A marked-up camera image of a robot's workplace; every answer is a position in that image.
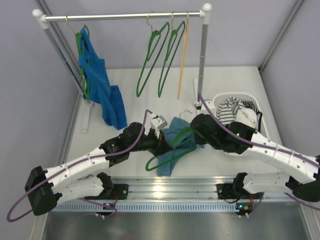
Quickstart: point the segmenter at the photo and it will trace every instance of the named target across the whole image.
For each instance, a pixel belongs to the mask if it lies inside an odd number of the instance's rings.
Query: green hanger
[[[167,68],[167,70],[165,72],[164,79],[163,79],[163,82],[162,82],[162,76],[163,76],[163,73],[164,73],[164,69],[165,69],[166,63],[167,63],[167,61],[169,59],[170,53],[172,51],[172,48],[174,47],[174,44],[175,44],[176,39],[178,37],[178,32],[179,32],[179,30],[180,30],[180,28],[182,26],[183,26],[183,29],[182,29],[180,38],[179,38],[178,43],[177,43],[177,45],[176,45],[176,47],[174,49],[171,61],[170,61],[169,66],[168,66],[168,68]],[[186,22],[182,21],[180,23],[179,27],[177,29],[172,30],[172,32],[171,32],[171,36],[170,36],[170,39],[169,39],[169,42],[168,42],[168,47],[167,47],[167,50],[166,50],[166,55],[165,55],[165,58],[164,58],[164,62],[163,62],[162,70],[161,70],[161,75],[160,75],[160,80],[159,80],[159,84],[158,84],[158,97],[159,98],[161,97],[162,90],[164,89],[164,85],[165,85],[169,70],[171,68],[171,64],[172,64],[172,62],[173,62],[173,60],[175,58],[176,52],[178,50],[178,47],[179,47],[179,44],[181,42],[182,36],[183,36],[183,34],[185,32],[185,29],[186,29]]]
[[[143,85],[142,85],[141,89],[139,90],[140,81],[141,81],[141,78],[142,78],[142,76],[143,76],[143,74],[144,74],[146,64],[147,64],[147,62],[150,61],[150,58],[151,58],[152,55],[154,54],[154,51],[155,51],[155,49],[156,49],[156,47],[157,47],[157,45],[158,45],[158,42],[159,42],[159,40],[160,40],[160,38],[161,38],[161,33],[162,33],[166,28],[168,28],[168,30],[167,30],[167,32],[166,32],[166,35],[165,35],[165,38],[164,38],[163,43],[162,43],[162,45],[161,45],[161,48],[160,48],[158,54],[156,55],[156,58],[155,58],[152,66],[151,66],[151,68],[150,68],[150,70],[149,70],[148,75],[146,76],[146,79],[145,79],[144,82],[143,82]],[[170,24],[169,24],[169,22],[166,22],[160,30],[155,30],[155,31],[153,31],[152,26],[151,26],[152,34],[151,34],[151,37],[150,37],[150,39],[149,39],[147,54],[146,54],[146,57],[145,57],[145,60],[144,60],[144,63],[143,63],[143,67],[142,67],[142,70],[141,70],[141,73],[140,73],[140,77],[139,77],[138,83],[137,83],[137,85],[136,85],[136,96],[137,96],[137,97],[140,97],[142,91],[144,90],[144,88],[145,88],[145,86],[146,86],[146,83],[147,83],[147,81],[148,81],[148,79],[149,79],[149,77],[150,77],[150,74],[151,74],[152,70],[154,69],[154,67],[155,67],[155,65],[156,65],[156,62],[157,62],[157,60],[158,60],[158,58],[159,58],[159,56],[160,56],[160,53],[161,53],[161,51],[162,51],[162,48],[163,48],[164,45],[165,45],[165,42],[166,42],[167,37],[168,37],[168,34],[169,34],[169,30],[170,30]],[[152,43],[153,43],[154,39],[155,39],[157,36],[158,36],[158,39],[157,39],[157,41],[156,41],[153,49],[151,50]]]
[[[88,36],[90,37],[90,32],[89,32],[87,25],[84,25],[83,28],[87,31]],[[80,32],[75,34],[75,41],[76,41],[76,47],[78,49],[78,54],[80,56],[84,57],[85,56],[85,38]],[[83,94],[86,99],[89,99],[89,97],[90,97],[90,81],[89,81],[89,79],[85,79],[85,72],[84,72],[83,66],[81,66],[80,69],[81,69],[80,78],[81,78],[81,85],[83,88]]]
[[[176,149],[177,147],[179,147],[179,146],[181,146],[181,145],[183,145],[183,144],[185,144],[185,143],[190,142],[191,140],[193,140],[194,137],[190,137],[190,138],[187,138],[186,140],[180,142],[179,144],[175,145],[175,143],[176,143],[183,135],[185,135],[186,133],[190,133],[190,132],[194,132],[193,128],[191,128],[191,127],[186,127],[186,128],[183,129],[181,132],[179,132],[178,135],[177,135],[177,136],[175,137],[175,139],[173,140],[173,142],[170,144],[170,145],[172,146],[172,148],[173,148],[173,149]],[[165,161],[165,162],[163,162],[163,163],[161,163],[161,164],[158,164],[158,165],[156,165],[156,166],[154,166],[154,167],[149,168],[149,165],[152,163],[152,161],[155,160],[155,159],[158,157],[158,156],[153,156],[153,157],[150,158],[149,161],[146,163],[146,165],[145,165],[145,170],[146,170],[147,172],[150,172],[150,171],[152,171],[152,170],[155,170],[155,169],[157,169],[157,168],[159,168],[159,167],[161,167],[161,166],[164,166],[164,165],[166,165],[166,164],[168,164],[168,163],[170,163],[170,162],[172,162],[172,161],[174,161],[174,160],[176,160],[176,159],[178,159],[178,158],[180,158],[180,157],[182,157],[182,156],[184,156],[184,155],[187,155],[188,153],[193,152],[193,151],[196,150],[196,149],[197,149],[196,147],[193,147],[193,148],[191,148],[191,149],[188,149],[188,150],[180,153],[178,156],[174,156],[174,157],[170,158],[169,160],[167,160],[167,161]]]

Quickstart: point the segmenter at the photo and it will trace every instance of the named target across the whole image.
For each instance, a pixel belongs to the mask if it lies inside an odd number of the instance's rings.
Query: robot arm
[[[198,144],[209,144],[217,150],[252,157],[281,171],[266,174],[238,173],[231,191],[239,198],[260,192],[292,192],[297,198],[308,202],[320,201],[320,171],[317,157],[296,154],[241,122],[230,123],[228,129],[237,136],[255,143],[254,145],[244,143],[227,133],[210,115],[197,115],[191,122],[191,127],[196,133],[195,141]]]
[[[167,122],[155,114],[151,117],[151,129],[148,135],[144,134],[143,129],[143,134],[134,146],[143,127],[138,122],[130,124],[119,136],[107,140],[93,151],[73,161],[45,170],[41,166],[34,168],[25,185],[26,192],[43,180],[51,179],[28,195],[33,213],[36,216],[42,215],[51,211],[57,204],[82,197],[97,196],[107,199],[114,187],[107,174],[101,172],[88,179],[81,178],[127,160],[130,152],[150,151],[154,156],[159,156],[172,151],[173,148],[166,142],[161,132]],[[292,192],[296,197],[309,202],[320,201],[320,171],[315,166],[319,162],[316,157],[304,156],[315,164],[312,165],[300,159],[297,154],[283,153],[284,150],[290,153],[292,151],[270,141],[241,122],[230,123],[228,129],[248,143],[227,133],[210,115],[197,115],[190,126],[195,131],[195,142],[199,145],[209,144],[214,149],[227,153],[253,157],[281,171],[267,174],[238,173],[231,189],[237,198],[250,197],[251,194],[260,192]],[[63,169],[66,170],[63,174],[57,174]],[[225,196],[228,196],[230,188],[226,191]]]
[[[81,178],[127,160],[130,152],[150,151],[153,155],[159,156],[172,151],[173,148],[167,144],[161,131],[167,125],[166,120],[155,114],[151,117],[151,129],[148,135],[144,134],[145,129],[141,123],[133,122],[119,136],[107,140],[84,156],[47,169],[42,169],[41,166],[35,167],[29,175],[25,191],[43,180],[49,179],[49,181],[28,195],[34,215],[42,215],[51,211],[57,204],[78,198],[93,196],[106,199],[114,187],[107,174],[101,172],[91,178]],[[131,147],[141,130],[141,137]],[[64,173],[58,174],[61,170],[65,170]]]

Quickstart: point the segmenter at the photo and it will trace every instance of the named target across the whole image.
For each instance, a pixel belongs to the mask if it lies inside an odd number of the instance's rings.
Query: blue towel
[[[91,45],[87,31],[82,28],[85,48],[84,57],[79,55],[79,66],[83,67],[85,78],[90,82],[89,99],[101,104],[102,118],[109,126],[120,130],[127,126],[124,101],[117,85],[110,86],[105,60],[100,59]]]
[[[169,144],[171,144],[178,133],[180,133],[183,129],[190,127],[190,123],[180,119],[178,117],[174,117],[170,127],[169,128],[164,128],[162,129],[165,137],[165,141]],[[184,134],[177,142],[176,144],[181,143],[185,139],[193,138],[195,136],[194,132],[187,132]],[[193,149],[194,147],[196,148],[204,148],[204,145],[196,145],[195,139],[192,139],[191,141],[186,142],[185,144],[178,146],[176,149],[173,151],[166,152],[165,154],[162,154],[158,156],[158,164],[162,164],[165,161],[168,161],[169,159],[178,156],[179,154],[184,153],[185,151],[189,149]],[[163,166],[158,167],[157,169],[157,174],[159,177],[162,176],[171,176],[172,170],[174,169],[175,165],[177,164],[178,160],[181,157],[179,157],[176,160],[173,160],[172,162],[169,162],[168,164],[165,164]]]

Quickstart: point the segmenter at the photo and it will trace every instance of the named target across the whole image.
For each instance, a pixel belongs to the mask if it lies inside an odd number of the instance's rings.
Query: white wall
[[[90,15],[197,11],[212,4],[206,66],[259,66],[284,24],[296,0],[46,0],[54,15]],[[151,19],[158,29],[170,19]],[[181,18],[174,19],[175,27]],[[77,31],[90,29],[92,44],[109,69],[141,68],[146,57],[151,28],[145,19],[71,22]],[[59,23],[73,52],[74,34],[65,22]],[[192,18],[185,65],[199,65],[202,23]],[[183,39],[173,66],[180,66]],[[163,55],[157,62],[162,66]]]
[[[264,71],[288,147],[320,154],[320,1],[307,0]]]
[[[29,239],[35,217],[8,223],[30,170],[57,164],[76,89],[32,16],[33,0],[0,8],[0,239]],[[13,217],[30,209],[24,200]]]

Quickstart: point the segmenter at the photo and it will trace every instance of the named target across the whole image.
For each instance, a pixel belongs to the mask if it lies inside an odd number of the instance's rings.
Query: white cloth
[[[242,108],[236,113],[235,121],[255,129],[257,126],[257,114],[251,108]]]
[[[233,96],[221,102],[216,111],[216,118],[223,125],[237,121],[258,131],[261,117],[262,113],[252,101],[241,101]]]

